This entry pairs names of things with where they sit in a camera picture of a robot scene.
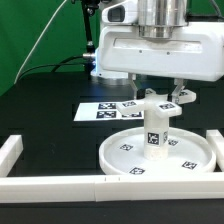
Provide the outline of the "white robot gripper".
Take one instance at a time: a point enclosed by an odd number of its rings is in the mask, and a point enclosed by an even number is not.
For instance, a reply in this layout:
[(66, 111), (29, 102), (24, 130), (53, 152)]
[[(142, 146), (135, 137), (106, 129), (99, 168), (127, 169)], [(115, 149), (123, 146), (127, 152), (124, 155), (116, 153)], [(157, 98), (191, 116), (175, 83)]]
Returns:
[(105, 70), (130, 73), (135, 99), (143, 91), (136, 74), (175, 78), (169, 100), (178, 103), (185, 79), (224, 76), (224, 23), (192, 22), (175, 28), (169, 39), (142, 38), (134, 26), (108, 26), (100, 34), (98, 63)]

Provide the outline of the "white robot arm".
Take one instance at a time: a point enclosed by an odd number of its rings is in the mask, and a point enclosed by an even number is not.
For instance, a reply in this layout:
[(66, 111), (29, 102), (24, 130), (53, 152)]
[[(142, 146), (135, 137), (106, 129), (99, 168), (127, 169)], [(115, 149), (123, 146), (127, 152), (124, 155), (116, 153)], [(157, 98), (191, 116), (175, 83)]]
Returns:
[(91, 76), (110, 84), (138, 75), (216, 81), (224, 76), (224, 22), (189, 22), (187, 0), (112, 0), (101, 5)]

